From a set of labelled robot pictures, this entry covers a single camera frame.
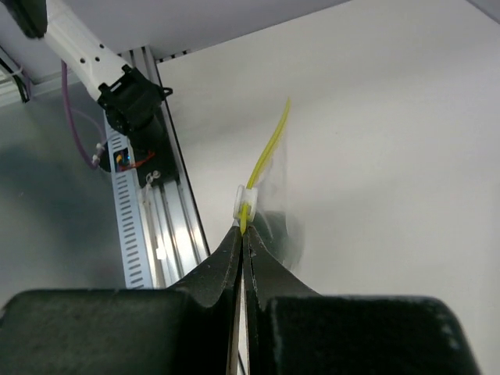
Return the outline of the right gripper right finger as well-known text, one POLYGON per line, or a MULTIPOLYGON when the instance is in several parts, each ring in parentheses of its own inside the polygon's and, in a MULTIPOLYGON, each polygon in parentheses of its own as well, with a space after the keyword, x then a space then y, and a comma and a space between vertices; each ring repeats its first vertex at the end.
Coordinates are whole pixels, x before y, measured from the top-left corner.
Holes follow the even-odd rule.
POLYGON ((455 314, 429 296, 321 295, 243 238, 252 374, 478 374, 455 314))

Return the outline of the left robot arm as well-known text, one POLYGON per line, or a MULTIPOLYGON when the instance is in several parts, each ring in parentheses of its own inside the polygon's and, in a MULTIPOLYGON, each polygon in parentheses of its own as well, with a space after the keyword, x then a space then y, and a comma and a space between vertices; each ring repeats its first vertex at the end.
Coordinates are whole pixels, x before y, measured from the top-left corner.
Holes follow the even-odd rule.
POLYGON ((41 39, 104 109, 112 129, 134 148, 153 151, 167 139, 159 115, 173 90, 151 82, 106 47, 64 1, 4 1, 23 34, 41 39))

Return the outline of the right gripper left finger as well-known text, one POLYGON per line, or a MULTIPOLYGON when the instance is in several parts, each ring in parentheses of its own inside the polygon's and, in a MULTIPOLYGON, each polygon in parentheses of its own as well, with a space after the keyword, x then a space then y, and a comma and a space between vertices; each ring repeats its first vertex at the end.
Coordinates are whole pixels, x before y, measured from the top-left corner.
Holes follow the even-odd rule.
POLYGON ((242 237, 164 289, 30 290, 1 311, 4 374, 235 374, 242 237))

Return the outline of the green fake cucumber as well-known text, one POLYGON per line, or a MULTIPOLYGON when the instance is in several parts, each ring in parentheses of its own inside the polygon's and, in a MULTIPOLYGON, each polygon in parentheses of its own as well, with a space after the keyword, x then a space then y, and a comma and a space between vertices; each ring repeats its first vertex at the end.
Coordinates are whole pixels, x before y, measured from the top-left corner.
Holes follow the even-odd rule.
POLYGON ((258 212, 254 227, 266 246, 280 247, 288 238, 286 216, 282 211, 258 212))

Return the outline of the clear zip top bag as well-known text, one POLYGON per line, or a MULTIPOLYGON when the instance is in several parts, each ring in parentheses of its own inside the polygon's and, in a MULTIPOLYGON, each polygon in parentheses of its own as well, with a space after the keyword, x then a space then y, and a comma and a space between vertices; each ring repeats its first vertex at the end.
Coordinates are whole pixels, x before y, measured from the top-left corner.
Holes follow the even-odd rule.
POLYGON ((286 216, 288 237, 277 248, 266 246, 288 270, 295 270, 304 252, 304 238, 298 217, 288 204, 287 125, 291 101, 287 100, 280 120, 253 167, 248 182, 239 185, 233 218, 245 234, 254 227, 256 213, 282 211, 286 216))

